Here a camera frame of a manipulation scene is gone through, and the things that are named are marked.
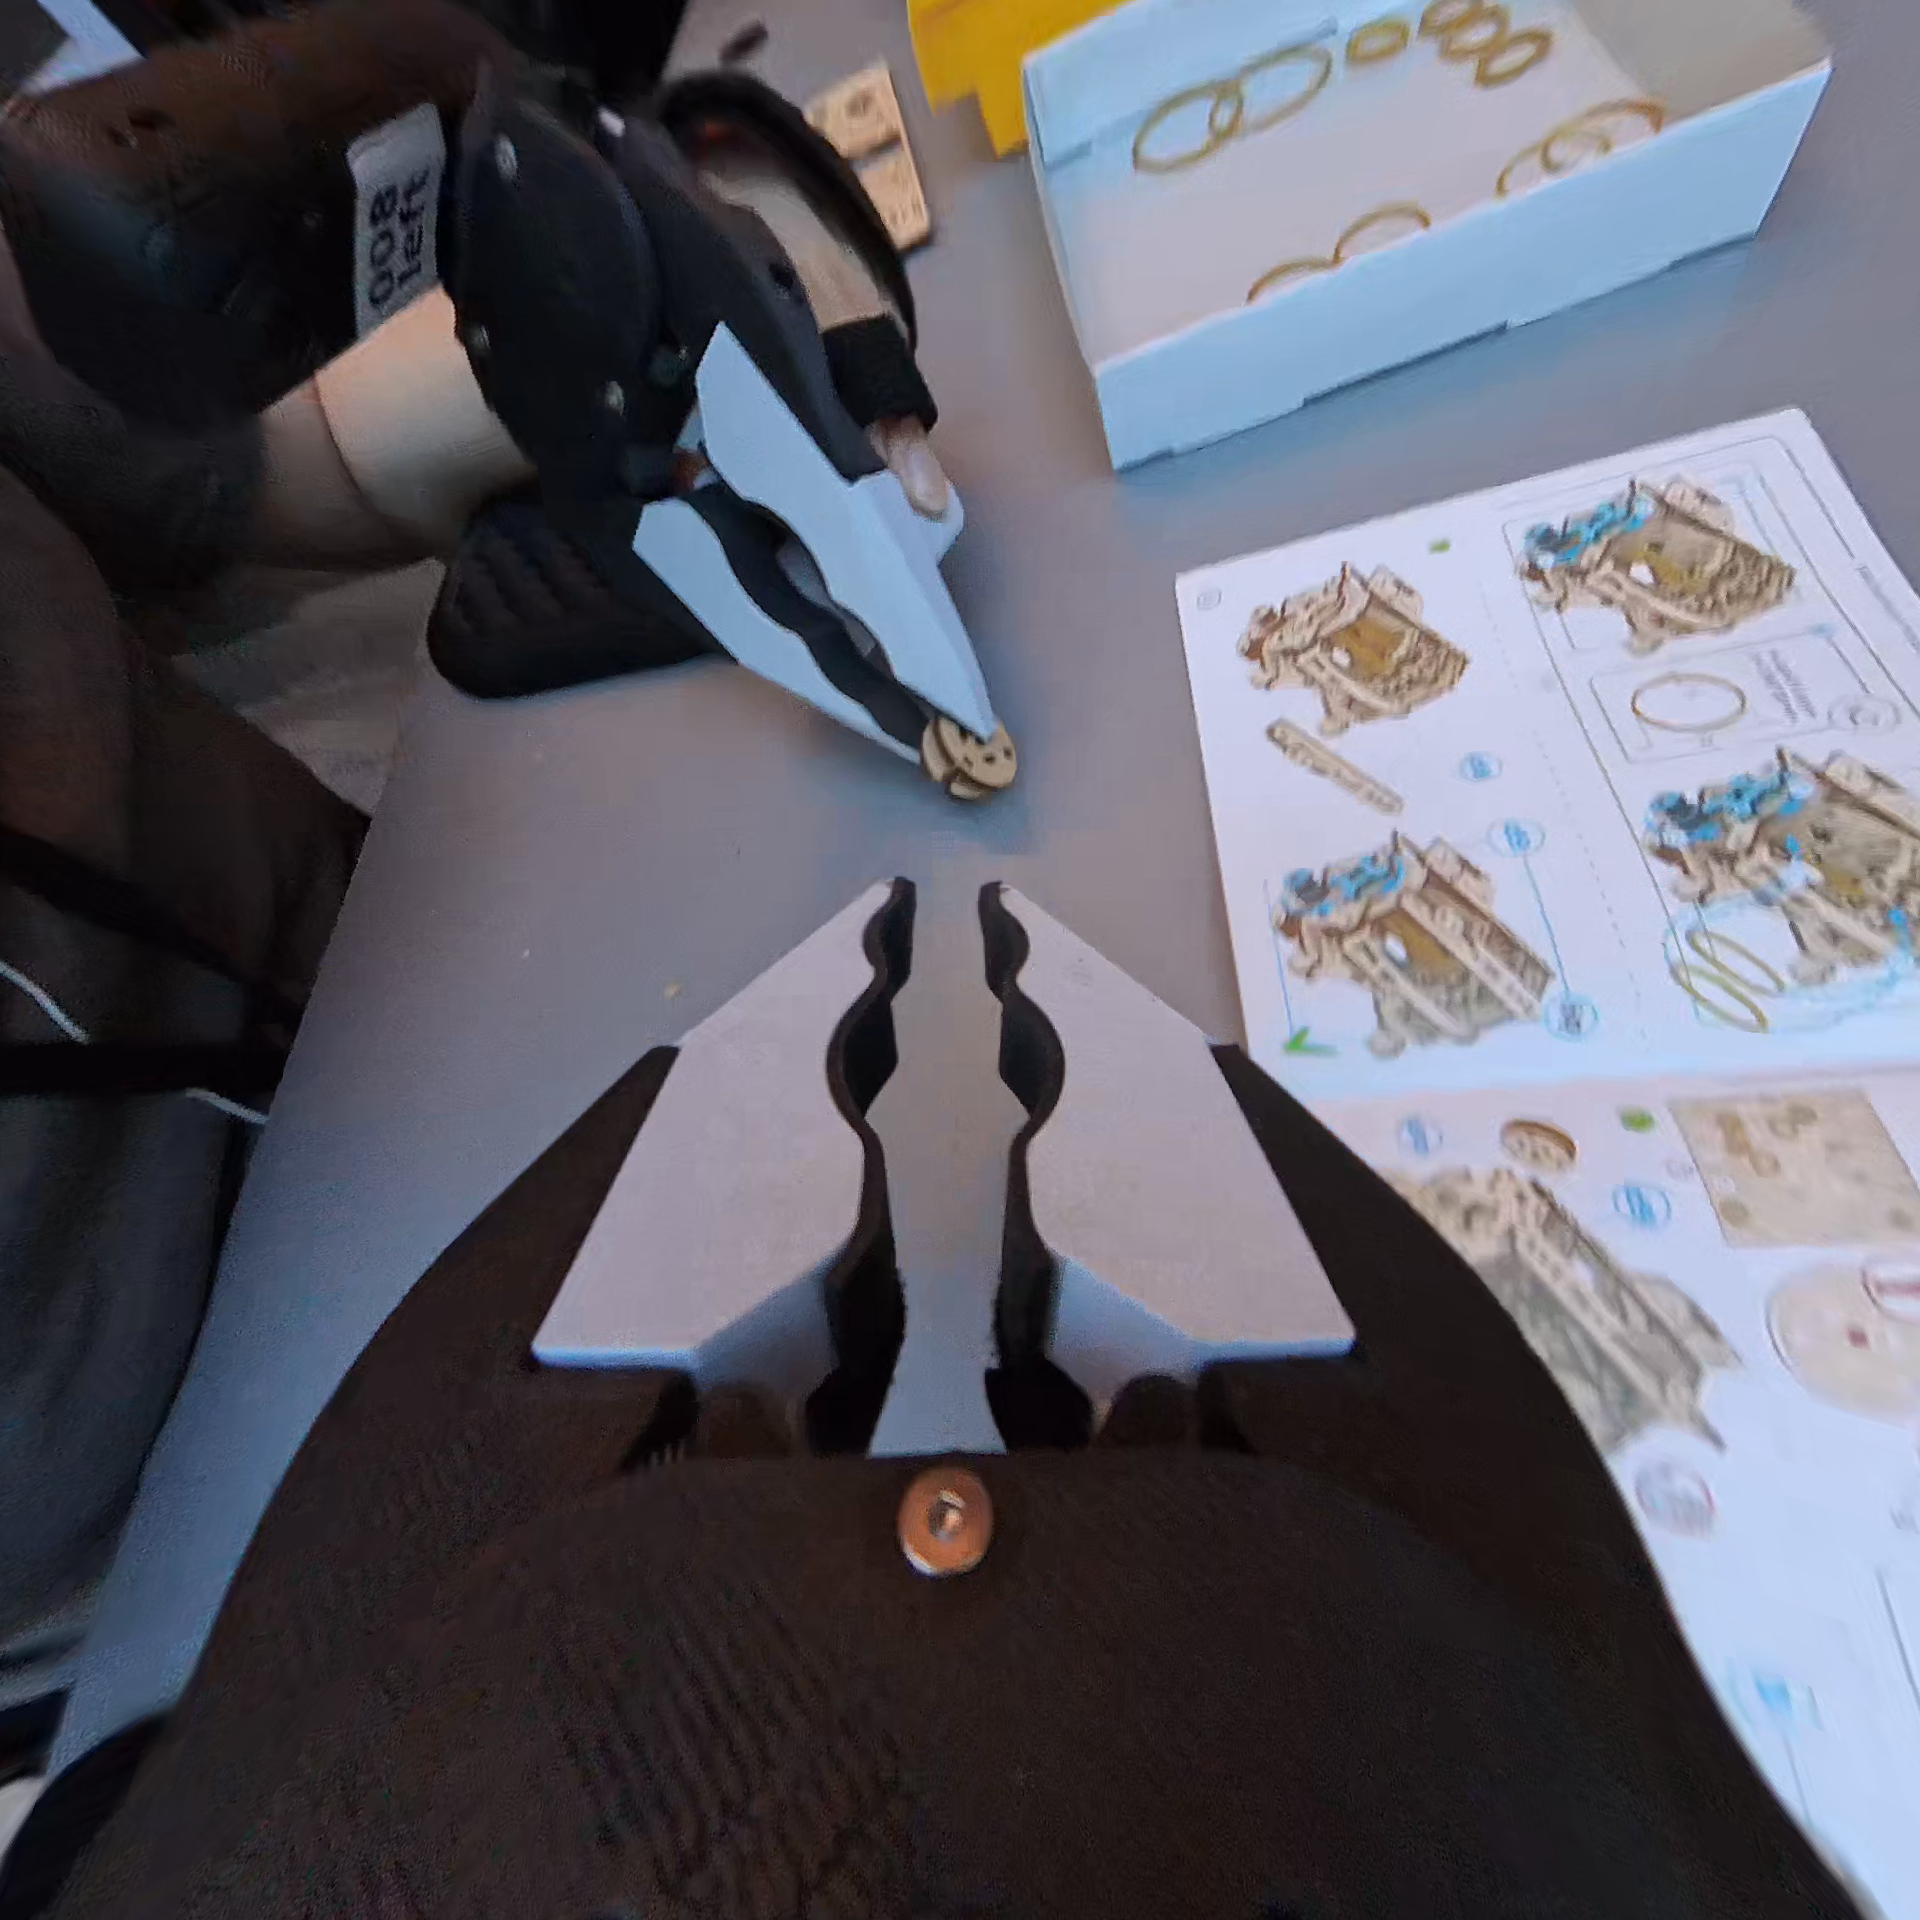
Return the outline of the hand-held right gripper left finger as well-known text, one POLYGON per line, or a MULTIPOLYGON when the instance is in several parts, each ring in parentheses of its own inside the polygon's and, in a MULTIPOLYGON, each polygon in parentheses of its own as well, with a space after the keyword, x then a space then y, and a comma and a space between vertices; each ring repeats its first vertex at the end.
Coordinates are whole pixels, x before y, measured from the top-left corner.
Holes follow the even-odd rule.
POLYGON ((676 1048, 532 1335, 544 1367, 754 1388, 807 1454, 871 1454, 908 1293, 882 1146, 914 881, 865 889, 676 1048))

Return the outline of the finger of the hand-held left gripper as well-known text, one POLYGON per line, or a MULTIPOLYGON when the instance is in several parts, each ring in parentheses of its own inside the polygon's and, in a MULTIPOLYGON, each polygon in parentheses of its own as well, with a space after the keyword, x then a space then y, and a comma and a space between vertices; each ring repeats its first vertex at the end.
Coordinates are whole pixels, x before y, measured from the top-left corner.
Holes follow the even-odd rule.
POLYGON ((781 520, 795 580, 854 622, 859 647, 925 703, 925 719, 996 735, 996 699, 946 580, 961 508, 910 508, 842 408, 822 336, 805 324, 749 340, 713 324, 698 362, 698 431, 708 465, 698 491, 729 491, 781 520))
POLYGON ((634 520, 634 561, 732 661, 894 755, 921 755, 925 703, 859 647, 822 587, 795 580, 790 546, 781 520, 729 491, 664 497, 634 520))

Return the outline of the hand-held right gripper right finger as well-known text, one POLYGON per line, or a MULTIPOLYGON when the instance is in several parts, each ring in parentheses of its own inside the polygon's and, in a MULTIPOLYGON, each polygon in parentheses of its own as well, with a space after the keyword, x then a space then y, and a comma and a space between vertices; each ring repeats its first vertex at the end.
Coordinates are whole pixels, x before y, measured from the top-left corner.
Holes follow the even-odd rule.
POLYGON ((996 1359, 1009 1454, 1082 1449, 1142 1380, 1353 1343, 1218 1048, 1009 881, 975 895, 999 1007, 996 1359))

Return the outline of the grey desk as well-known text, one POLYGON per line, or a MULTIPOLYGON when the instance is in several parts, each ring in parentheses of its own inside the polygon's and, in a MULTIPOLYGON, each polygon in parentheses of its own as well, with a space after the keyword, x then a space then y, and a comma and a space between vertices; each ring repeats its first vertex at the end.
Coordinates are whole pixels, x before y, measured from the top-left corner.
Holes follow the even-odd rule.
POLYGON ((66 1791, 158 1715, 63 1916, 1876 1916, 1494 1286, 1246 1053, 1176 573, 1058 503, 1058 401, 996 408, 960 612, 1009 790, 729 653, 393 773, 63 1722, 66 1791), (871 1454, 544 1367, 645 1055, 888 880, 871 1454), (1350 1354, 1003 1449, 985 881, 1218 1048, 1350 1354))

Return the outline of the person's left hand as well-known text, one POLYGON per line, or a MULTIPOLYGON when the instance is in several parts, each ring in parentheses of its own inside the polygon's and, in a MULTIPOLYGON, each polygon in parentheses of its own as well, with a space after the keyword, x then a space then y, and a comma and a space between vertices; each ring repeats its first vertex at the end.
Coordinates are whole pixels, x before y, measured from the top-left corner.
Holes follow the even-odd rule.
MULTIPOLYGON (((859 258, 850 235, 830 226, 807 198, 781 174, 749 174, 732 184, 738 201, 754 206, 783 258, 795 261, 812 318, 822 330, 854 329, 859 352, 877 352, 882 375, 914 371, 908 344, 908 324, 896 298, 882 291, 873 267, 859 258)), ((888 470, 901 482, 901 497, 921 520, 948 513, 948 470, 928 442, 928 431, 914 413, 877 416, 865 396, 854 396, 859 379, 837 379, 842 401, 850 416, 865 416, 865 435, 888 470)))

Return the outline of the black bumpy pad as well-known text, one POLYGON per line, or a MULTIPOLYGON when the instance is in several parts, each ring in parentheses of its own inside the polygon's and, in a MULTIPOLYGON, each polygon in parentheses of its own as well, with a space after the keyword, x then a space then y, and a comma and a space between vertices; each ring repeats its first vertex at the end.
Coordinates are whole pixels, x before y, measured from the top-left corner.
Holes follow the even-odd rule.
POLYGON ((718 660, 718 639, 634 557, 638 500, 489 500, 462 534, 423 647, 478 699, 522 699, 718 660))

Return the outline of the laser-cut plywood parts sheet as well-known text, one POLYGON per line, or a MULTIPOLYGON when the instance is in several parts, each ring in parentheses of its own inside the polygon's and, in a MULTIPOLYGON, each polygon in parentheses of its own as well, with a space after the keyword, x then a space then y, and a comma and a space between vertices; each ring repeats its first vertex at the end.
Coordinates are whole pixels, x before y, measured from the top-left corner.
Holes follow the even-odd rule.
POLYGON ((850 163, 896 250, 933 239, 914 151, 888 62, 873 62, 805 102, 805 119, 850 163))

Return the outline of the white cardboard box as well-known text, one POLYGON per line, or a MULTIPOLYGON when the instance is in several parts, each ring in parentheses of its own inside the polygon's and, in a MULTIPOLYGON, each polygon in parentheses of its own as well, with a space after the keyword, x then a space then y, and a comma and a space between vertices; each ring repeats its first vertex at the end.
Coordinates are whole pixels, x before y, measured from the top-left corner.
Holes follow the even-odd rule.
POLYGON ((1802 4, 1586 0, 1576 19, 1604 53, 1671 102, 1661 136, 1245 304, 1255 261, 1285 249, 1254 239, 1254 190, 1215 174, 1142 184, 1130 131, 1263 33, 1345 7, 1123 4, 1021 62, 1044 226, 1116 470, 1750 239, 1833 77, 1802 4))

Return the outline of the yellow plastic bin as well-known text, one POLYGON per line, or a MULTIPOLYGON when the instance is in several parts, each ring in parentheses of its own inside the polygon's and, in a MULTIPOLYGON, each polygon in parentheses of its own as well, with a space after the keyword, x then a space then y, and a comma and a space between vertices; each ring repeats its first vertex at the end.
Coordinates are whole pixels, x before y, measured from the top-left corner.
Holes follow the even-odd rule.
POLYGON ((1021 152, 1021 62, 1116 0, 910 0, 908 26, 928 107, 975 102, 989 151, 1021 152))

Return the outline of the illustrated instruction booklet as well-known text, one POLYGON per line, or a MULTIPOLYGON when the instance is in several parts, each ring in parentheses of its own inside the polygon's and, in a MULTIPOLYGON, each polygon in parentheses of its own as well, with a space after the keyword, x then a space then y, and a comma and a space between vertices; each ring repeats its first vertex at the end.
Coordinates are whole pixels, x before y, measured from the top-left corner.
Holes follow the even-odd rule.
POLYGON ((1797 413, 1176 580, 1246 1053, 1494 1286, 1917 1916, 1917 587, 1797 413))

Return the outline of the person's dark clothing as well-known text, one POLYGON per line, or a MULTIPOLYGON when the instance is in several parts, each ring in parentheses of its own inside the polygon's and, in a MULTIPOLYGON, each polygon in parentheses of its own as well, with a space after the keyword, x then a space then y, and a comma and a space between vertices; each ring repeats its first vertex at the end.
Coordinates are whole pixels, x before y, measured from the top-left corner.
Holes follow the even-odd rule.
POLYGON ((267 1086, 363 813, 188 681, 132 609, 241 557, 258 425, 127 422, 7 352, 0 452, 0 1628, 7 1709, 63 1695, 197 1350, 267 1086))

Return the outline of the cluster of tan rubber rings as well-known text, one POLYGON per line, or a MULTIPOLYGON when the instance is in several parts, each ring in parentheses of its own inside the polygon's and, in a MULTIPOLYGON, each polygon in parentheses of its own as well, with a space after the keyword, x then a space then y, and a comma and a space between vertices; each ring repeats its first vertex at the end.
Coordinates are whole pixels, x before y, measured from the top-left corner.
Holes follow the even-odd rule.
POLYGON ((1296 19, 1142 112, 1142 184, 1215 174, 1254 190, 1254 239, 1285 249, 1245 304, 1406 249, 1661 136, 1576 4, 1350 4, 1296 19))

